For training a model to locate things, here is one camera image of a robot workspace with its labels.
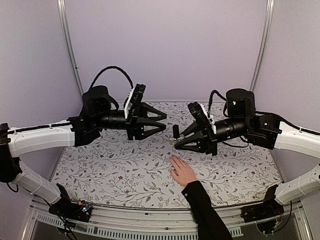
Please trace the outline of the black nail polish cap brush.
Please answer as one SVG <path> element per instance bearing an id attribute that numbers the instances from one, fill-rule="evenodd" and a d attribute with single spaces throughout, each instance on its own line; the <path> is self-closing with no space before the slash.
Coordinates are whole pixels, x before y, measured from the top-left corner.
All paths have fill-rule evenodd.
<path id="1" fill-rule="evenodd" d="M 172 133 L 173 133 L 174 139 L 178 139 L 180 137 L 180 130 L 179 130 L 179 126 L 177 124 L 174 124 L 172 126 Z"/>

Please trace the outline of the black sleeved forearm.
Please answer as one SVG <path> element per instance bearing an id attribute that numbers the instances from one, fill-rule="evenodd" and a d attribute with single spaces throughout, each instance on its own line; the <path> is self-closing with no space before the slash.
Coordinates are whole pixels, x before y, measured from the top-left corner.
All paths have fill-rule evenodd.
<path id="1" fill-rule="evenodd" d="M 182 191 L 190 205 L 193 218 L 197 224 L 199 240 L 232 240 L 228 228 L 212 208 L 209 195 L 200 181 L 193 181 Z"/>

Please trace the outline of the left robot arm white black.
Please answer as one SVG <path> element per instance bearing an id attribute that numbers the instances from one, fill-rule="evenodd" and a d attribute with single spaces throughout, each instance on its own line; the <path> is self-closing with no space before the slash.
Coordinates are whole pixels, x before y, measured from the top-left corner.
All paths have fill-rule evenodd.
<path id="1" fill-rule="evenodd" d="M 67 120 L 17 128 L 0 125 L 0 181 L 12 183 L 37 195 L 63 216 L 74 213 L 74 205 L 64 187 L 53 184 L 30 169 L 20 156 L 51 148 L 81 147 L 92 143 L 106 129 L 125 130 L 129 140 L 144 140 L 166 129 L 167 115 L 142 102 L 145 85 L 131 89 L 124 109 L 103 85 L 91 87 L 82 96 L 79 116 Z"/>

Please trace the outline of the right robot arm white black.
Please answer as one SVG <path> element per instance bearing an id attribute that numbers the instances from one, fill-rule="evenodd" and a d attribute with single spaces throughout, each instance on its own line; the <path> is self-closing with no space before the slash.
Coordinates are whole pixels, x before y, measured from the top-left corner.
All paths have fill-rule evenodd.
<path id="1" fill-rule="evenodd" d="M 219 121 L 203 104 L 188 104 L 195 121 L 183 132 L 179 132 L 178 125 L 173 126 L 174 148 L 215 156 L 218 143 L 244 137 L 249 145 L 319 158 L 319 132 L 296 126 L 275 113 L 257 111 L 252 91 L 234 88 L 223 100 L 225 119 Z"/>

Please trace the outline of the person's bare hand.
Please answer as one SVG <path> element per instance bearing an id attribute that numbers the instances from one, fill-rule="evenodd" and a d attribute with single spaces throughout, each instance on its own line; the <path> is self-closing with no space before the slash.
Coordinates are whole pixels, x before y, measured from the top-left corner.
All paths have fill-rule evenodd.
<path id="1" fill-rule="evenodd" d="M 172 155 L 170 162 L 172 168 L 169 172 L 179 185 L 186 187 L 189 183 L 197 180 L 194 171 L 185 161 L 175 155 Z"/>

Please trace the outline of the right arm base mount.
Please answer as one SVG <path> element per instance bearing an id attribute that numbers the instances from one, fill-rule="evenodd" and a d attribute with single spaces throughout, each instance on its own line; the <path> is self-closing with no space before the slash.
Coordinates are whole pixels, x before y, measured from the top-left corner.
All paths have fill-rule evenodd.
<path id="1" fill-rule="evenodd" d="M 275 217 L 284 213 L 283 206 L 276 202 L 276 189 L 278 186 L 276 184 L 269 187 L 261 203 L 241 208 L 240 216 L 245 223 Z"/>

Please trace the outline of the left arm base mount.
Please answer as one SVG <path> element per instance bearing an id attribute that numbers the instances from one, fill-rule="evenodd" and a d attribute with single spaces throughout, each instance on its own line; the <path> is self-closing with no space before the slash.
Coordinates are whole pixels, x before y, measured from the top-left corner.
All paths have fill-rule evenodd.
<path id="1" fill-rule="evenodd" d="M 48 212 L 58 217 L 88 223 L 92 215 L 92 204 L 85 200 L 71 201 L 66 189 L 59 183 L 56 185 L 60 190 L 61 199 L 51 204 Z"/>

